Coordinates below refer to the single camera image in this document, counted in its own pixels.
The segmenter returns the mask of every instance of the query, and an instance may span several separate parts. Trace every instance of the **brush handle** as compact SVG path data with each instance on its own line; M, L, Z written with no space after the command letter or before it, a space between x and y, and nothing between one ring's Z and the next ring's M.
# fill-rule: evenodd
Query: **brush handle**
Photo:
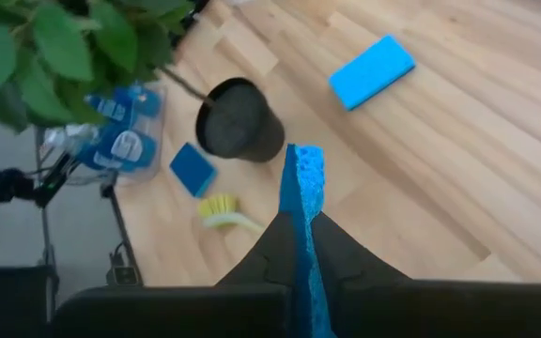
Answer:
M256 232L264 231L264 228L262 226L254 223L252 220L238 212L215 214L204 219L204 226L208 228L219 227L227 223L234 223L237 225L245 226L246 228L254 230Z

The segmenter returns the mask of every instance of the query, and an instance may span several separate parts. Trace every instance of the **blue scrubbing pad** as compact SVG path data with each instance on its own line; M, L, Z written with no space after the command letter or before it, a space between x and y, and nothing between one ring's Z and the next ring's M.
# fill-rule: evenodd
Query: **blue scrubbing pad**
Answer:
M324 185L322 149L288 145L279 210L292 214L295 227L298 337L335 337L311 228L323 207Z
M412 56L386 36L332 75L329 84L350 111L413 68Z
M216 169L190 144L170 162L170 169L193 197L202 197L216 177Z

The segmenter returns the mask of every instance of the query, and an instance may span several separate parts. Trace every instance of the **black flower pot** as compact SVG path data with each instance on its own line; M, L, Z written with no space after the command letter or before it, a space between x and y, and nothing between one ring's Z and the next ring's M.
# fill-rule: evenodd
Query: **black flower pot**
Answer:
M250 81L224 81L208 95L195 122L197 142L209 154L224 159L265 162L274 158L285 142L285 131L264 94Z

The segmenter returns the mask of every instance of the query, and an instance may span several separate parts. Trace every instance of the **plant stem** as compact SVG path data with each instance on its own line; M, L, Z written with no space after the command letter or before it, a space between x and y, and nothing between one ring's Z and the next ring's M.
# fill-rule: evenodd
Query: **plant stem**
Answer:
M195 89L192 85L190 85L187 80L180 77L180 75L176 74L172 70L166 68L166 67L160 67L160 70L169 78L171 78L174 82L179 84L189 95L193 96L194 98L202 100L208 107L212 107L214 105L214 101L204 95L199 90Z

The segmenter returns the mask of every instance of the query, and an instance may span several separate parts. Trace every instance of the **yellow scrub brush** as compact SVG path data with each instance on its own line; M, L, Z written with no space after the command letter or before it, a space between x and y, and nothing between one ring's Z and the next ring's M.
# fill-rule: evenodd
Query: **yellow scrub brush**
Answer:
M216 228L225 224L237 224L256 232L264 230L262 226L238 213L237 197L227 193L219 193L203 200L197 210L204 221L204 226L208 228Z

